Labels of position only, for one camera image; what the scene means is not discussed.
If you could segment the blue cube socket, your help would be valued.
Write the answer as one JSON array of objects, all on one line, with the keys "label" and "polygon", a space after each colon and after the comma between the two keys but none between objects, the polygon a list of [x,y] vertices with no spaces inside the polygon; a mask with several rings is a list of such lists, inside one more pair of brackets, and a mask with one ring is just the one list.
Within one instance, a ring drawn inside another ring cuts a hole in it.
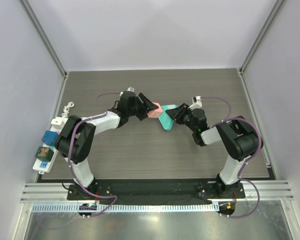
[{"label": "blue cube socket", "polygon": [[41,141],[48,146],[54,146],[58,136],[57,132],[46,130]]}]

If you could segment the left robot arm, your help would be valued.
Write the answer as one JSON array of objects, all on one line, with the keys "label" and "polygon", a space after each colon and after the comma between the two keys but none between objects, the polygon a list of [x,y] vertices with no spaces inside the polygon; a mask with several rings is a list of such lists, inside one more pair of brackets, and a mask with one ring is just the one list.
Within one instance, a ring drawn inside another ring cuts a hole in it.
[{"label": "left robot arm", "polygon": [[149,117],[150,112],[159,109],[159,105],[150,101],[143,93],[136,95],[133,90],[128,89],[121,92],[114,106],[102,114],[68,117],[54,147],[67,161],[74,181],[80,186],[80,196],[90,200],[96,195],[96,187],[92,184],[95,177],[88,163],[95,135],[122,127],[130,117],[137,117],[142,121]]}]

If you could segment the dark green cube socket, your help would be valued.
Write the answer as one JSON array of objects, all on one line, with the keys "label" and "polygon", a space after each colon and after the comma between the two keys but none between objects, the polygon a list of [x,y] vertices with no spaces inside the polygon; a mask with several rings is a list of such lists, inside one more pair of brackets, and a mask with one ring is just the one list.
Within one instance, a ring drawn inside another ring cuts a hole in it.
[{"label": "dark green cube socket", "polygon": [[43,162],[50,162],[54,153],[55,152],[51,148],[40,146],[35,153],[35,158]]}]

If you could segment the teal triangular socket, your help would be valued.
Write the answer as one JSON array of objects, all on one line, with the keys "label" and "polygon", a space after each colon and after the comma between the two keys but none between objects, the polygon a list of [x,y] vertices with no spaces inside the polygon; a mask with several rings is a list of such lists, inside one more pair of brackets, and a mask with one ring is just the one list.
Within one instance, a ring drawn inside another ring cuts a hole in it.
[{"label": "teal triangular socket", "polygon": [[161,108],[163,112],[158,116],[158,120],[164,130],[170,131],[173,127],[174,121],[166,113],[167,110],[176,109],[178,106],[176,104],[162,105]]}]

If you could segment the white power strip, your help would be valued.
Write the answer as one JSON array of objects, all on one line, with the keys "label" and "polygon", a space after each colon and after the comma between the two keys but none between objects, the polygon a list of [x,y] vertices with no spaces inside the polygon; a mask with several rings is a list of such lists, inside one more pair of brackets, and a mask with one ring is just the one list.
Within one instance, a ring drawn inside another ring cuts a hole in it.
[{"label": "white power strip", "polygon": [[51,120],[50,129],[46,130],[41,138],[42,145],[39,146],[35,153],[35,162],[32,167],[40,175],[49,173],[58,155],[58,150],[55,148],[55,142],[63,127],[67,122],[67,118],[56,117]]}]

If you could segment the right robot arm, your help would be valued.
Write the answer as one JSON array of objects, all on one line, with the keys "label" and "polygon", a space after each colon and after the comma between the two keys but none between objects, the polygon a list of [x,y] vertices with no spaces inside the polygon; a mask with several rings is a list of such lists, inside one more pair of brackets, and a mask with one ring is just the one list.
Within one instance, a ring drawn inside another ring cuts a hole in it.
[{"label": "right robot arm", "polygon": [[212,194],[230,198],[239,186],[240,176],[248,161],[263,147],[263,139],[255,126],[243,116],[238,116],[209,127],[203,109],[190,109],[187,104],[168,109],[167,115],[177,124],[192,131],[194,142],[207,146],[221,141],[228,153],[223,169],[218,173]]}]

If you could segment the pink cube socket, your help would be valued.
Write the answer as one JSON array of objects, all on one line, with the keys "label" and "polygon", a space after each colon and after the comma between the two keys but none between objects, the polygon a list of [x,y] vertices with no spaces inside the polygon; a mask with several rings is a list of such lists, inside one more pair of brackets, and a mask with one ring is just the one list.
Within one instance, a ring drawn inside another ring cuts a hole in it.
[{"label": "pink cube socket", "polygon": [[163,113],[163,109],[162,109],[162,106],[159,103],[154,102],[153,104],[156,105],[157,108],[154,109],[154,110],[149,111],[147,113],[147,116],[151,119],[157,119]]}]

